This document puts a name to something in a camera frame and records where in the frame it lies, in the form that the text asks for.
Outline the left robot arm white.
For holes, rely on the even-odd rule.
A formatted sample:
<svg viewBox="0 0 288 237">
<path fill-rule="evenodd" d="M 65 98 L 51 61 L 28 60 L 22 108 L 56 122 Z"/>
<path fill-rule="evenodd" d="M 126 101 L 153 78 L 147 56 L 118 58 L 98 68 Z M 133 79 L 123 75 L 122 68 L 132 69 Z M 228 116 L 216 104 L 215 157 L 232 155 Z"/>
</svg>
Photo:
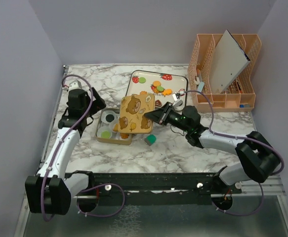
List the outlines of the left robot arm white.
<svg viewBox="0 0 288 237">
<path fill-rule="evenodd" d="M 88 171 L 75 171 L 66 176 L 66 169 L 72 152 L 82 137 L 87 119 L 106 108 L 105 101 L 95 88 L 87 91 L 76 88 L 68 94 L 67 108 L 58 122 L 55 143 L 36 175 L 28 176 L 25 190 L 32 213 L 65 215 L 71 199 L 81 192 L 89 195 L 95 183 Z"/>
</svg>

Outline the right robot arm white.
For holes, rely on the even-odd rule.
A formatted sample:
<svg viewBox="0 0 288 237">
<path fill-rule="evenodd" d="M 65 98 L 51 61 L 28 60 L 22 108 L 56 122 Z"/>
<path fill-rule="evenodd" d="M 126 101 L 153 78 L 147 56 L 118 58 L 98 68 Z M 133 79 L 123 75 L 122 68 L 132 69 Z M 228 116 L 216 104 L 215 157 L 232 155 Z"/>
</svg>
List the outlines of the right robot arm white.
<svg viewBox="0 0 288 237">
<path fill-rule="evenodd" d="M 231 185 L 253 180 L 263 183 L 274 173 L 281 163 L 279 156 L 271 145 L 256 131 L 244 137 L 222 134 L 218 135 L 201 124 L 201 116 L 194 106 L 186 106 L 177 113 L 173 105 L 164 106 L 144 114 L 145 118 L 160 125 L 170 124 L 186 133 L 188 143 L 198 148 L 209 148 L 236 155 L 239 163 L 220 169 L 213 180 L 213 189 L 224 193 Z"/>
</svg>

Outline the gold cookie tin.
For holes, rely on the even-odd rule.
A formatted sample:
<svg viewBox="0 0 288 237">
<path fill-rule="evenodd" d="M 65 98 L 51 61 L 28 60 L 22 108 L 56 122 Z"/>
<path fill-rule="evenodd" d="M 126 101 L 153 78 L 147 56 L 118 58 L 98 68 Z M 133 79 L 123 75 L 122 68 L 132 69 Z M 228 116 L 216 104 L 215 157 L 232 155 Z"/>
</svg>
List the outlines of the gold cookie tin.
<svg viewBox="0 0 288 237">
<path fill-rule="evenodd" d="M 119 118 L 120 110 L 117 108 L 102 110 L 95 132 L 98 142 L 117 145 L 131 144 L 132 136 L 130 134 L 121 134 L 117 131 Z"/>
</svg>

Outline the silver tin lid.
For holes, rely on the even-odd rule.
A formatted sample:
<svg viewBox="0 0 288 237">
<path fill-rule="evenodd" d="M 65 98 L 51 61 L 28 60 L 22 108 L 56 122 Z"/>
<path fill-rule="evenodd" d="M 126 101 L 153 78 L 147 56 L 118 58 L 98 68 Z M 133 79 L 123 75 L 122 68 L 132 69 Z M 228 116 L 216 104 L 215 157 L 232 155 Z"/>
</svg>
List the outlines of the silver tin lid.
<svg viewBox="0 0 288 237">
<path fill-rule="evenodd" d="M 154 94 L 125 96 L 121 101 L 118 132 L 126 134 L 148 134 L 153 121 L 144 115 L 155 109 Z"/>
</svg>

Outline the orange flower cookie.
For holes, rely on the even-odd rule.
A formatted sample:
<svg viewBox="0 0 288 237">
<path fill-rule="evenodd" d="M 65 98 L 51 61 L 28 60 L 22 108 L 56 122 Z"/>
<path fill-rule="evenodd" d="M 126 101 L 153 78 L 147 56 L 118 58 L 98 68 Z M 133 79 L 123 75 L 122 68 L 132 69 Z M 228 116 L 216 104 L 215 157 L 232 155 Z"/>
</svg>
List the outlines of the orange flower cookie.
<svg viewBox="0 0 288 237">
<path fill-rule="evenodd" d="M 129 138 L 129 134 L 121 133 L 120 137 L 121 139 L 127 140 Z"/>
</svg>

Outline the black sandwich cookie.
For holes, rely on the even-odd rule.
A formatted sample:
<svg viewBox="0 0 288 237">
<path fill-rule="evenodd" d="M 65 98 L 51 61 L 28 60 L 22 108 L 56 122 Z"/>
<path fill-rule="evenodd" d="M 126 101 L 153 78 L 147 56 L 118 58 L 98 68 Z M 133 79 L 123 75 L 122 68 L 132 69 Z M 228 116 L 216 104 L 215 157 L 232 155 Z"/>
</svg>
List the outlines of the black sandwich cookie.
<svg viewBox="0 0 288 237">
<path fill-rule="evenodd" d="M 105 116 L 105 121 L 107 122 L 107 123 L 111 123 L 111 122 L 113 122 L 115 120 L 115 116 L 113 115 L 113 114 L 107 114 L 106 116 Z"/>
</svg>

